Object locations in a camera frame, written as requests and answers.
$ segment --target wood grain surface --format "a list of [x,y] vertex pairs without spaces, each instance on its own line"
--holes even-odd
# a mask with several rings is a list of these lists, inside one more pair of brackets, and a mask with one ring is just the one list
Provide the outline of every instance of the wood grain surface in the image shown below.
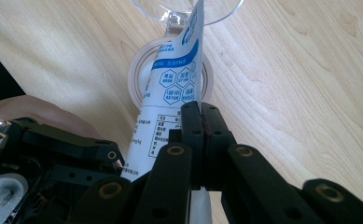
[[[0,0],[0,61],[28,93],[123,153],[138,109],[129,63],[165,25],[128,0]],[[321,177],[363,201],[363,0],[248,0],[204,28],[211,104],[296,187]],[[226,223],[213,193],[215,223]]]

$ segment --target wooden table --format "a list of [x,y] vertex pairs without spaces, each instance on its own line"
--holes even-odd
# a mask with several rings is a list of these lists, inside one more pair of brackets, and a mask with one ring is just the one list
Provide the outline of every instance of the wooden table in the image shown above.
[[[0,61],[28,93],[81,116],[126,155],[133,55],[165,26],[128,0],[0,1]],[[289,183],[363,200],[363,1],[249,0],[204,28],[209,103]],[[224,223],[214,193],[215,223]]]

